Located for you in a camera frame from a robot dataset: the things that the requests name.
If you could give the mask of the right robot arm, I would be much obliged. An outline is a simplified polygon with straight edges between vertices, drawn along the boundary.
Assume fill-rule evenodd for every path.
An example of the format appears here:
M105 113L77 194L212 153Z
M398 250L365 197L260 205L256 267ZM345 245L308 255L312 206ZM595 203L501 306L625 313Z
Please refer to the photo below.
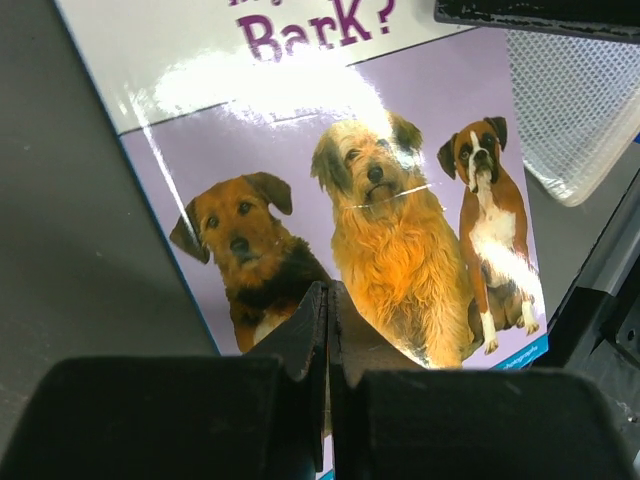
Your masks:
M593 380L639 451L639 5L440 1L507 39L549 318L540 364Z

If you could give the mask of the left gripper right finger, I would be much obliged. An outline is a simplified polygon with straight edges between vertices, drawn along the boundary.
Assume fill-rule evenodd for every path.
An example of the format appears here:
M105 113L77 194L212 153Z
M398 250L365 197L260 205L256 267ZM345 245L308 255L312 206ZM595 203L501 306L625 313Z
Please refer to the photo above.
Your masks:
M560 371L428 370L327 293L339 479L632 479L603 395Z

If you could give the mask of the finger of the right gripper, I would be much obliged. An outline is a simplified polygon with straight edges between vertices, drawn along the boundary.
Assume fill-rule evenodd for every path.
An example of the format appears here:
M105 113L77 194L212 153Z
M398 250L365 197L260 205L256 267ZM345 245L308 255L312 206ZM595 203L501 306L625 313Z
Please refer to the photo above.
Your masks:
M639 3L630 0L441 0L441 23L639 43Z

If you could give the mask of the dog book Why Dogs Bark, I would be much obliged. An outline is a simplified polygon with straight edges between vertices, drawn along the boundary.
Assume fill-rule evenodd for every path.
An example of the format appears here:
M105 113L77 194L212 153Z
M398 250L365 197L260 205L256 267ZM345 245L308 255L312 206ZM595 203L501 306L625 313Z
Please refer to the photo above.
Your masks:
M505 33L430 1L57 7L219 354L315 282L427 368L548 350Z

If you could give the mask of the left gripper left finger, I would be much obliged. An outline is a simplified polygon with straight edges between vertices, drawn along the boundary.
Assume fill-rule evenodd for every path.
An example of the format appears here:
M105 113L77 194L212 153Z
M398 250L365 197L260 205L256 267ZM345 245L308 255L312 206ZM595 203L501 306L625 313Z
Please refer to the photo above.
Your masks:
M312 479L324 463L326 285L241 356L81 357L42 378L5 479Z

